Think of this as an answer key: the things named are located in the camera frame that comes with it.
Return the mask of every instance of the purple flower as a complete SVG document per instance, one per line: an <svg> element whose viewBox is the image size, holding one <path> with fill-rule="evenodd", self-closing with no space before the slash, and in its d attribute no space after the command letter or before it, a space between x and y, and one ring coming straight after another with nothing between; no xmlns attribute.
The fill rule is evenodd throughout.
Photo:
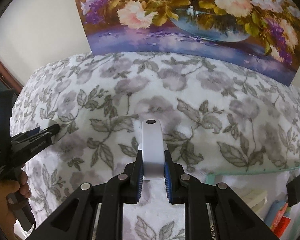
<svg viewBox="0 0 300 240"><path fill-rule="evenodd" d="M104 15L99 15L98 11L102 8L108 0L95 0L90 4L90 11L86 14L86 23L99 24L104 22Z"/></svg>
<svg viewBox="0 0 300 240"><path fill-rule="evenodd" d="M286 43L286 39L283 36L283 28L280 27L279 23L268 19L267 20L269 24L269 33L271 34L272 37L274 37L276 41L276 48L279 52L279 56L283 58L283 61L289 65L292 64L292 55L287 52L288 46Z"/></svg>

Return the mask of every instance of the white fleece blanket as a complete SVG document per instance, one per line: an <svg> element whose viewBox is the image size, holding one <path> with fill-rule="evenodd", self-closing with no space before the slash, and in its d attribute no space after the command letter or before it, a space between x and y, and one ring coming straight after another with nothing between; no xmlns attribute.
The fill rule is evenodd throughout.
<svg viewBox="0 0 300 240"><path fill-rule="evenodd" d="M204 57L174 53L76 55L38 69L14 108L11 132L61 124L57 143L26 165L39 225L81 183L104 183L133 162L141 122L160 120L175 162L206 174L300 167L300 89ZM145 182L124 207L123 239L184 239L184 208L164 181Z"/></svg>

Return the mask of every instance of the bed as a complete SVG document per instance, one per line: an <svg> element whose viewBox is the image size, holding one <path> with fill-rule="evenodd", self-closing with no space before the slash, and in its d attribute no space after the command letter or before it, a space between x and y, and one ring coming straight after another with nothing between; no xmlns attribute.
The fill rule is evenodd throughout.
<svg viewBox="0 0 300 240"><path fill-rule="evenodd" d="M1 0L0 16L11 1ZM300 89L209 58L87 53L53 62L24 86L11 133L47 118L61 125L56 143L25 167L37 225L82 182L100 184L121 173L136 156L148 118L160 120L174 161L202 182L267 178L277 188L273 201L277 184L300 171ZM184 239L184 208L165 199L163 182L145 182L140 204L124 207L123 239ZM282 239L300 234L298 205Z"/></svg>

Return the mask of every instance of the canvas print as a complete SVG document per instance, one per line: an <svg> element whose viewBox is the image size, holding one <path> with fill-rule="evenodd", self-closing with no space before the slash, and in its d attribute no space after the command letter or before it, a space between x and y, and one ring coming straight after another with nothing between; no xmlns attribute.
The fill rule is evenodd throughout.
<svg viewBox="0 0 300 240"><path fill-rule="evenodd" d="M75 0L95 55L191 54L237 64L285 85L300 65L292 0Z"/></svg>

